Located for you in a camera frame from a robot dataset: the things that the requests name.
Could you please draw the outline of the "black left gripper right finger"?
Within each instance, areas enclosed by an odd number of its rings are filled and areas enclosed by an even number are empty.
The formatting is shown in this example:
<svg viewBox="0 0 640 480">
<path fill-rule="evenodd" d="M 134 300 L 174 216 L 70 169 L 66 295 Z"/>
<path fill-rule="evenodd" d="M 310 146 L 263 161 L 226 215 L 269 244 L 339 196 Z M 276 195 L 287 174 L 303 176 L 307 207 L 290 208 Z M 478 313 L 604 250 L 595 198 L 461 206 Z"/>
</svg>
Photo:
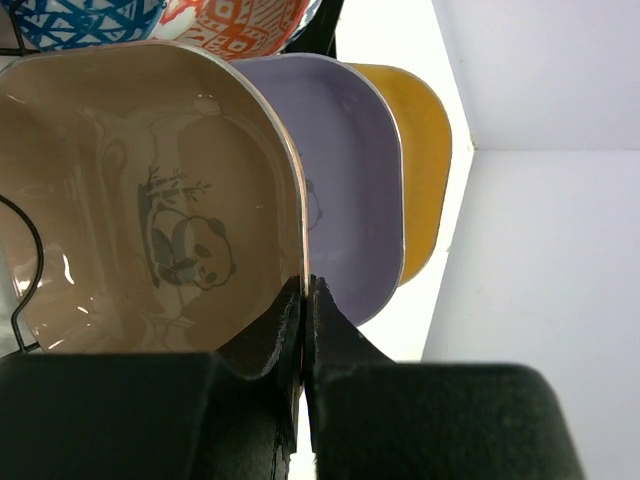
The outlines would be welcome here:
<svg viewBox="0 0 640 480">
<path fill-rule="evenodd" d="M 321 479 L 581 479 L 559 401 L 509 363 L 398 363 L 340 311 L 308 299 L 304 374 Z"/>
</svg>

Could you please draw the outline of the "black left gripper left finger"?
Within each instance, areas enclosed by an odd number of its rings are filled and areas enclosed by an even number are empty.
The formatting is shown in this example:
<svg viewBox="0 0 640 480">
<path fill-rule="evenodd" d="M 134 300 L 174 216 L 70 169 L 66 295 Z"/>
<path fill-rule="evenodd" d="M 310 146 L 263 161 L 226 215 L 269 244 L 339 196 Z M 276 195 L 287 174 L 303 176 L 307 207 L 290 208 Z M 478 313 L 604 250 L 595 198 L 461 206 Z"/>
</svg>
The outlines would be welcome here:
<svg viewBox="0 0 640 480">
<path fill-rule="evenodd" d="M 284 479 L 303 299 L 288 280 L 213 353 L 1 361 L 5 479 Z"/>
</svg>

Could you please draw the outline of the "brown panda square plate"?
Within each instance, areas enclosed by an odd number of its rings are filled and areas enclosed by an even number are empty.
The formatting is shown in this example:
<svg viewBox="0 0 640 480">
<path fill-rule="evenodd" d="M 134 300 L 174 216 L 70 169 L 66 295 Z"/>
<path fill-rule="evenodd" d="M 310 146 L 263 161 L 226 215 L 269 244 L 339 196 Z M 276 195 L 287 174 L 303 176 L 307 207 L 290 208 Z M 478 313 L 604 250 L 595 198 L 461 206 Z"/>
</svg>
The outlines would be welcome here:
<svg viewBox="0 0 640 480">
<path fill-rule="evenodd" d="M 163 42 L 11 62 L 1 193 L 1 258 L 42 352 L 275 365 L 308 288 L 303 172 L 232 65 Z"/>
</svg>

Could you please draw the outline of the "purple square plate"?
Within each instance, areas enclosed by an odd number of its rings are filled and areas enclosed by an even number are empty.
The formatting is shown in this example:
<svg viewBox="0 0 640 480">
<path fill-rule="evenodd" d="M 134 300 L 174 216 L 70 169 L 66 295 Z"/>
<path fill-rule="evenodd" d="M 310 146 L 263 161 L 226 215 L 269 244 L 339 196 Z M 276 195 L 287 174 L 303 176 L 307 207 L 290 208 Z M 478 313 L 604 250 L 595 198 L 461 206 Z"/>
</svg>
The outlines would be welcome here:
<svg viewBox="0 0 640 480">
<path fill-rule="evenodd" d="M 362 325 L 388 303 L 405 260 L 401 139 L 378 89 L 311 53 L 236 60 L 297 148 L 309 209 L 310 266 Z"/>
</svg>

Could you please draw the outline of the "yellow square plate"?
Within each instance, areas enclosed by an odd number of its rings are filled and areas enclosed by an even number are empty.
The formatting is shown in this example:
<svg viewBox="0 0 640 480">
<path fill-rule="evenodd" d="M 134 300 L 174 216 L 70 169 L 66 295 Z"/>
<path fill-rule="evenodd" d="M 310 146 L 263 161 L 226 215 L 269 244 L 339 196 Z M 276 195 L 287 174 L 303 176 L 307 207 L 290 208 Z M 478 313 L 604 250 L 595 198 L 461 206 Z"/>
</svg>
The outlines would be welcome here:
<svg viewBox="0 0 640 480">
<path fill-rule="evenodd" d="M 437 243 L 452 160 L 452 129 L 434 90 L 393 66 L 354 64 L 386 100 L 403 153 L 405 261 L 402 285 L 428 263 Z"/>
</svg>

